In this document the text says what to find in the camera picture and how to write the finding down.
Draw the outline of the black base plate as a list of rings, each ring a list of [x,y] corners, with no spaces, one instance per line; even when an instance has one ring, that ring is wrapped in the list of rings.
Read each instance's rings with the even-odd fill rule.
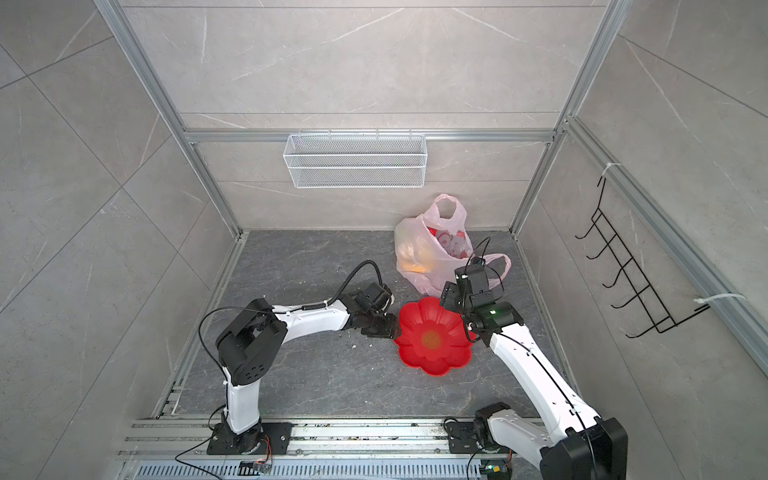
[[[272,455],[285,455],[288,450],[293,424],[289,422],[258,423],[249,430],[235,434],[226,422],[214,427],[208,443],[208,455],[265,455],[270,447]]]
[[[449,417],[442,421],[442,428],[447,436],[451,453],[516,454],[516,451],[493,440],[489,429],[481,426],[477,421],[459,421]]]

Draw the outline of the aluminium mounting rail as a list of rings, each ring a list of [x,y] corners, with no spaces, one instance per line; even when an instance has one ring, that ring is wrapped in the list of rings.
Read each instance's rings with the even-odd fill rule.
[[[266,423],[293,424],[285,455],[279,460],[460,458],[455,454],[440,418],[389,419],[272,419]],[[170,459],[190,448],[194,459],[205,459],[209,421],[200,416],[135,420],[118,437],[117,456],[136,459]]]

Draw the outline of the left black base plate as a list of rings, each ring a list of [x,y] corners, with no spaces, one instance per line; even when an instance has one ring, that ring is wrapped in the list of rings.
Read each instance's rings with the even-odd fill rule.
[[[285,455],[288,450],[293,424],[289,422],[258,423],[249,430],[235,434],[226,422],[214,427],[208,443],[208,455],[265,455],[270,447],[272,455]]]

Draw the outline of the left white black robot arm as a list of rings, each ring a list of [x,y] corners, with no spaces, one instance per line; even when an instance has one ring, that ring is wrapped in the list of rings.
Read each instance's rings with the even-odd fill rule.
[[[373,338],[399,335],[389,312],[394,300],[384,284],[372,283],[353,293],[339,293],[313,304],[271,305],[259,298],[246,306],[216,339],[218,363],[226,388],[222,432],[230,450],[261,435],[260,383],[283,344],[323,332],[358,329]]]

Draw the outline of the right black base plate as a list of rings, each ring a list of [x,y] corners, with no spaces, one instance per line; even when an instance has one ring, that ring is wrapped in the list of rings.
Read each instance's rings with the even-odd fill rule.
[[[442,428],[447,436],[451,453],[516,454],[516,451],[493,440],[489,429],[481,426],[477,421],[459,421],[449,417],[442,421]]]

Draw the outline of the red flower-shaped plastic bowl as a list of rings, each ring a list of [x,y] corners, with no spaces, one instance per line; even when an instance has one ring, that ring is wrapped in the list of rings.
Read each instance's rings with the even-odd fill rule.
[[[459,314],[440,306],[435,297],[405,304],[398,313],[400,335],[394,339],[403,364],[432,377],[467,366],[473,334],[467,339]]]

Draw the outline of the pink plastic bag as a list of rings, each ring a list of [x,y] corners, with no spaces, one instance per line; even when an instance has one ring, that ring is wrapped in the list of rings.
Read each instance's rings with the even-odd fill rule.
[[[461,202],[440,194],[424,213],[395,227],[396,269],[419,293],[438,297],[474,255],[466,220]]]

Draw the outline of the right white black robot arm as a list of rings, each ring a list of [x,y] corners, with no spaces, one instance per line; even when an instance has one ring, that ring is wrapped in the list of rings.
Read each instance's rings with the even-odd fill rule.
[[[545,357],[514,306],[498,298],[481,260],[459,267],[439,303],[462,319],[467,337],[482,341],[511,371],[540,415],[536,425],[497,402],[477,411],[478,445],[506,448],[545,479],[624,479],[628,434],[602,418]]]

